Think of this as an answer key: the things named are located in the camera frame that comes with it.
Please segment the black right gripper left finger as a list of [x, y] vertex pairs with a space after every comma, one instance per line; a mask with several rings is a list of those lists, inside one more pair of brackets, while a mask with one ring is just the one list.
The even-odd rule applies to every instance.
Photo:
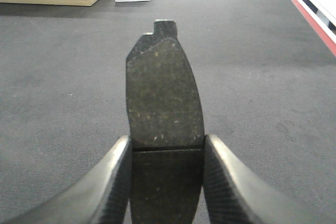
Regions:
[[8, 223], [123, 223], [131, 189], [132, 143], [121, 136], [69, 188]]

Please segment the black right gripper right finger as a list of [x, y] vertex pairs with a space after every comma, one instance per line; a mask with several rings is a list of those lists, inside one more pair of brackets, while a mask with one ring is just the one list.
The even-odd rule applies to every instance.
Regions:
[[258, 177], [216, 135], [205, 139], [203, 188], [211, 223], [323, 222]]

